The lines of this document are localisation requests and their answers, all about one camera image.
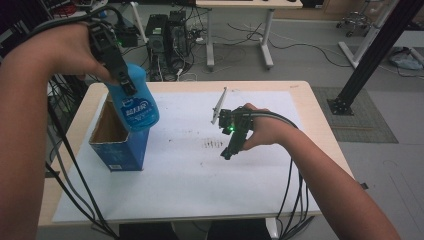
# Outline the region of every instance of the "carpet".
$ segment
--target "carpet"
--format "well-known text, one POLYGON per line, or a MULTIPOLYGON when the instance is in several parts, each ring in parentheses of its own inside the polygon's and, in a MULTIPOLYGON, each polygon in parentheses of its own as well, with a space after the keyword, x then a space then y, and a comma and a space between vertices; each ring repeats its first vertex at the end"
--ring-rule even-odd
POLYGON ((335 99, 342 88, 312 87, 312 91, 339 142, 398 143, 365 89, 351 105, 353 115, 333 115, 327 99, 335 99))

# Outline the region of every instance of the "desk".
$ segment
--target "desk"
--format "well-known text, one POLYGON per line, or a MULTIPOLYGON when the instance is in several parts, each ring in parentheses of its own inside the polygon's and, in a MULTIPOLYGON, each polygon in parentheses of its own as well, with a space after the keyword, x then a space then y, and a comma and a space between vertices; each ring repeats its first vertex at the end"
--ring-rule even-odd
MULTIPOLYGON (((148 83, 151 91, 155 93, 173 93, 173 92, 221 92, 223 86, 229 89, 239 89, 242 91, 284 91, 289 92, 293 103, 297 109, 297 113, 301 119, 304 132, 317 143, 332 159, 334 159, 346 172, 352 175, 349 166, 331 132, 331 129, 325 120, 325 117, 315 99, 315 96, 308 85, 303 81, 250 81, 250 82, 174 82, 174 83, 148 83)), ((103 84, 93 84, 90 86, 86 97, 84 98, 80 109, 78 110, 74 121, 68 131, 68 138, 75 154, 80 150, 81 143, 86 134, 102 96, 107 92, 103 84)), ((65 167, 70 169, 72 163, 68 157, 66 149, 60 149, 65 167)), ((54 169, 58 169, 57 162, 53 164, 54 169)), ((52 218, 55 214, 58 202, 61 196, 61 189, 54 179, 46 179, 45 192, 42 203, 42 209, 39 219, 39 226, 60 225, 53 222, 52 218)), ((274 217, 276 212, 260 217, 274 217)), ((155 219, 155 220, 180 220, 178 217, 173 219, 155 219)))
POLYGON ((274 63, 271 58, 271 54, 268 49, 268 37, 271 29, 272 18, 274 16, 275 9, 296 9, 302 8, 302 3, 300 0, 296 2, 289 2, 287 0, 252 0, 252 1, 209 1, 209 0, 197 0, 196 5, 198 7, 208 9, 208 33, 207 33, 207 43, 206 43, 206 54, 207 54, 207 66, 210 70, 213 70, 215 65, 214 54, 213 54, 213 42, 212 42, 212 25, 213 25, 213 16, 212 9, 231 9, 230 14, 238 14, 239 19, 242 21, 250 20, 251 17, 245 13, 240 13, 240 9, 255 9, 256 10, 266 10, 266 27, 264 36, 260 41, 260 46, 262 53, 265 58, 266 66, 269 68, 274 66, 274 63))

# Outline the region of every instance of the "floor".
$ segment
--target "floor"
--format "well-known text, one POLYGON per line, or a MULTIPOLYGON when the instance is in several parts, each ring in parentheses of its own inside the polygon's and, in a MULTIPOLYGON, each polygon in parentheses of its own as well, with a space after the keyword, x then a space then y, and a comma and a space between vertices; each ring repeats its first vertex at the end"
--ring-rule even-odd
MULTIPOLYGON (((344 41, 356 49, 363 37, 345 37, 346 30, 337 29, 337 22, 329 21, 284 21, 275 20, 270 41, 281 47, 306 43, 326 49, 328 57, 335 63, 349 66, 337 43, 344 41)), ((246 29, 249 23, 234 23, 234 27, 246 29)), ((311 86, 343 87, 353 72, 352 67, 339 67, 329 63, 318 49, 298 45, 287 49, 270 46, 275 66, 264 67, 257 42, 245 42, 225 46, 230 39, 245 39, 246 32, 216 25, 216 66, 213 72, 205 67, 203 45, 195 47, 195 64, 190 74, 181 76, 181 81, 221 80, 305 80, 311 86)), ((126 59, 141 64, 145 48, 134 50, 126 59)), ((424 75, 424 71, 410 72, 424 75)), ((339 142, 352 172, 358 182, 365 182, 367 192, 387 214, 403 239, 424 239, 424 78, 401 77, 396 68, 383 61, 374 72, 365 89, 380 110, 387 124, 398 139, 398 144, 371 144, 339 142)), ((203 229, 208 222, 177 223, 181 239, 204 239, 203 229)), ((62 228, 40 229, 38 239, 109 239, 90 229, 78 226, 73 230, 62 228)), ((323 217, 317 217, 293 239, 337 239, 323 217)))

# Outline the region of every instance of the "cardboard box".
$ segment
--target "cardboard box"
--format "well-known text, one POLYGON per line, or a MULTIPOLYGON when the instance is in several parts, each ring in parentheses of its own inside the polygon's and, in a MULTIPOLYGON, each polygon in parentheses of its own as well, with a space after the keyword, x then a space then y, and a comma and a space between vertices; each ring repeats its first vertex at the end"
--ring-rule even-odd
POLYGON ((149 129, 128 133, 108 96, 89 144, 110 171, 141 171, 149 129))

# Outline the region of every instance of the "white desk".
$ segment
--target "white desk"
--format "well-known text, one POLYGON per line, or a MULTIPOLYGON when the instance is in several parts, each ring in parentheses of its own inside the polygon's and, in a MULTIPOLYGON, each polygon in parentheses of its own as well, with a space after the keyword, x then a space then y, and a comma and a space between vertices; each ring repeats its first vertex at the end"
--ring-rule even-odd
POLYGON ((287 0, 252 0, 252 1, 209 1, 209 0, 197 0, 196 4, 198 7, 208 9, 208 33, 207 33, 207 43, 206 43, 206 54, 207 54, 207 66, 210 70, 213 70, 215 65, 214 54, 213 54, 213 42, 212 42, 212 32, 213 32, 213 22, 216 21, 213 16, 213 12, 221 9, 231 9, 232 15, 237 15, 240 21, 249 21, 251 18, 245 12, 240 12, 241 9, 253 9, 255 11, 266 11, 266 27, 264 36, 260 41, 260 46, 262 53, 265 58, 265 63, 267 68, 274 66, 274 63, 271 58, 271 54, 268 49, 268 37, 271 29, 272 18, 274 16, 275 9, 296 9, 302 8, 302 3, 300 0, 296 2, 289 2, 287 0))
MULTIPOLYGON (((293 99, 295 107, 297 109, 297 113, 300 117, 305 133, 308 134, 311 137, 311 139, 315 141, 318 144, 318 146, 320 146, 330 157, 332 157, 346 172, 348 172, 349 174, 352 174, 349 169, 349 166, 346 163, 346 160, 343 154, 341 153, 340 148, 338 147, 338 144, 334 138, 334 135, 332 134, 331 129, 328 126, 328 123, 325 120, 325 117, 313 95, 313 92, 306 82, 302 82, 302 81, 254 82, 254 81, 251 81, 251 82, 149 83, 149 87, 153 93, 221 92, 223 89, 223 86, 227 86, 229 89, 236 89, 236 90, 238 89, 243 91, 289 92, 293 99)), ((106 87, 104 87, 103 84, 94 84, 90 87, 86 97, 84 98, 84 101, 68 131, 68 138, 71 142, 72 148, 74 149, 75 153, 78 153, 80 151, 81 143, 84 139, 84 135, 86 135, 87 129, 89 128, 92 122, 93 116, 95 115, 95 112, 98 109, 101 98, 106 93, 106 91, 107 91, 106 87)), ((64 158, 65 166, 67 169, 69 169, 72 163, 68 157, 68 154, 66 153, 66 150, 63 147, 61 148, 60 151, 61 151, 62 157, 64 158)), ((214 164, 222 165, 222 164, 228 163, 227 161, 223 160, 219 156, 216 156, 216 158, 217 160, 216 162, 214 162, 214 164)), ((230 161, 234 161, 234 162, 231 162, 231 164, 237 164, 237 160, 235 159, 230 161)), ((58 169, 57 163, 54 163, 53 167, 55 169, 58 169)), ((285 187, 284 184, 277 184, 277 185, 281 186, 282 189, 280 189, 280 191, 283 191, 285 187)), ((181 191, 177 189, 177 191, 175 191, 175 194, 180 194, 184 192, 185 190, 183 189, 181 191)), ((57 222, 53 222, 52 219, 56 211, 56 208, 58 206, 61 193, 62 191, 54 179, 46 180, 45 193, 44 193, 42 210, 41 210, 40 221, 39 221, 40 226, 54 226, 59 224, 57 222)), ((245 202, 240 199, 239 200, 233 199, 231 201, 233 201, 232 204, 239 204, 239 205, 245 204, 245 202)), ((106 218, 107 216, 109 216, 109 214, 111 214, 111 211, 113 212, 116 209, 114 208, 113 203, 111 204, 112 205, 110 206, 106 206, 106 208, 108 209, 108 211, 104 212, 104 215, 106 218)), ((198 204, 197 206, 188 206, 188 207, 191 208, 191 211, 196 208, 198 208, 199 211, 202 211, 202 208, 203 208, 202 202, 198 202, 197 204, 198 204)), ((144 207, 155 209, 155 208, 160 208, 161 206, 154 206, 154 203, 153 203, 153 205, 151 206, 144 206, 144 207)), ((219 213, 216 216, 213 216, 213 215, 206 216, 204 214, 198 214, 198 215, 193 215, 192 217, 190 217, 185 215, 186 213, 184 213, 184 209, 180 213, 178 213, 178 211, 180 210, 176 209, 175 212, 177 213, 175 212, 165 213, 165 214, 168 214, 168 217, 163 215, 160 218, 157 218, 155 216, 150 216, 150 217, 149 216, 147 217, 132 216, 131 219, 133 221, 135 220, 137 221, 154 221, 154 220, 173 221, 173 220, 182 220, 182 219, 184 220, 213 219, 213 218, 234 218, 234 217, 253 217, 253 216, 274 217, 278 211, 278 207, 276 209, 271 209, 268 212, 262 212, 262 213, 255 212, 255 210, 252 210, 251 212, 247 211, 245 212, 245 214, 242 214, 242 215, 238 213, 237 214, 229 213, 228 215, 219 213)), ((77 221, 77 223, 88 224, 87 221, 77 221)))

